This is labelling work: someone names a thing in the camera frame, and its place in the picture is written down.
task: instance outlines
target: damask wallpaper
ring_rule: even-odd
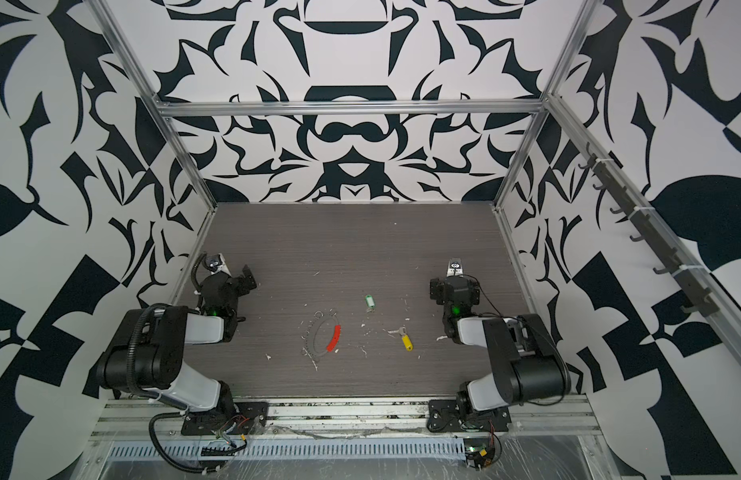
[[[176,118],[218,201],[493,200],[529,114]]]
[[[118,0],[169,101],[524,98],[581,0]]]
[[[0,478],[68,478],[122,315],[206,207],[79,0],[0,0]]]
[[[110,2],[163,101],[538,98],[581,0]],[[527,114],[180,118],[219,201],[492,200]]]

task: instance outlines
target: electrical wire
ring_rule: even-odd
[[[189,275],[189,278],[192,280],[192,284],[194,285],[194,291],[196,292],[200,291],[200,283],[197,281],[197,269],[200,267],[200,264],[203,262],[203,260],[205,260],[206,256],[208,256],[208,252],[202,252],[197,257],[194,265],[192,265],[192,272]]]
[[[133,327],[133,333],[131,333],[131,337],[128,340],[128,351],[126,354],[126,384],[128,386],[128,390],[134,395],[144,396],[146,398],[160,397],[157,392],[144,390],[136,383],[135,350],[138,347],[138,344],[141,343],[144,336],[144,327],[146,326],[146,322],[150,321],[154,317],[154,312],[158,308],[168,308],[169,306],[170,305],[168,305],[167,303],[155,303],[154,305],[146,307],[144,311],[141,312],[141,315],[138,316],[138,319],[135,322],[135,326]]]
[[[152,440],[152,445],[154,445],[154,450],[157,451],[157,454],[162,457],[163,460],[165,460],[168,465],[172,466],[173,468],[176,468],[177,470],[181,470],[185,473],[199,473],[199,474],[208,474],[212,472],[218,472],[218,470],[221,468],[220,466],[214,468],[214,469],[208,469],[208,467],[195,467],[195,466],[187,466],[182,463],[177,462],[173,457],[168,455],[168,453],[164,450],[162,445],[160,445],[160,441],[157,439],[157,433],[154,432],[154,424],[158,420],[163,420],[164,418],[181,418],[184,417],[184,414],[182,412],[165,412],[165,413],[158,413],[154,417],[152,417],[151,420],[149,420],[148,430],[149,430],[149,439]]]
[[[491,458],[491,465],[492,465],[493,463],[498,462],[501,459],[501,457],[503,456],[503,454],[504,454],[504,446],[501,443],[501,438],[498,435],[496,435],[496,429],[493,427],[493,421],[492,420],[490,421],[490,424],[491,424],[491,441],[488,443],[488,448],[493,447],[494,439],[495,439],[495,443],[498,443],[498,445],[499,445],[498,456],[497,456],[496,453],[493,453],[493,458]],[[478,451],[478,453],[469,453],[469,454],[466,455],[466,457],[467,457],[467,460],[472,460],[474,462],[476,459],[478,459],[479,457],[481,457],[481,455],[480,455],[480,452]],[[467,466],[469,466],[470,468],[474,468],[475,470],[478,470],[478,471],[480,470],[480,468],[478,468],[477,465],[470,466],[467,463]]]
[[[499,311],[499,309],[497,309],[497,308],[496,308],[496,306],[495,306],[495,305],[493,305],[493,302],[491,302],[491,299],[490,299],[490,298],[488,298],[488,295],[486,295],[486,294],[485,294],[485,290],[483,290],[483,287],[481,286],[481,284],[480,284],[480,281],[479,281],[479,280],[477,279],[477,277],[476,277],[476,276],[472,276],[472,275],[467,275],[467,274],[461,274],[461,275],[459,275],[459,276],[468,276],[468,277],[470,277],[470,278],[471,278],[472,280],[474,280],[474,282],[475,282],[475,283],[477,284],[477,286],[478,286],[478,287],[480,288],[480,292],[481,292],[481,293],[483,294],[483,296],[485,297],[485,300],[488,300],[488,303],[490,303],[490,304],[491,304],[491,307],[493,307],[493,309],[494,309],[494,310],[496,311],[496,313],[498,314],[498,316],[503,316],[503,315],[501,314],[501,312]]]

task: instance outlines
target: wall hook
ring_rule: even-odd
[[[699,306],[697,305],[693,305],[693,306],[681,305],[680,309],[683,311],[683,313],[693,313],[693,312],[698,312],[699,310],[701,310]]]
[[[589,153],[589,144],[587,144],[587,153]],[[590,166],[594,165],[597,161],[597,157],[595,155],[589,154],[589,159],[584,165],[579,165],[578,167],[582,170],[586,170]]]

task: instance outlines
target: yellow key tag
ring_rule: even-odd
[[[408,338],[407,331],[405,331],[405,327],[402,326],[400,328],[400,336],[403,338],[403,345],[405,346],[405,350],[412,351],[414,349],[414,344],[411,342],[411,339]]]

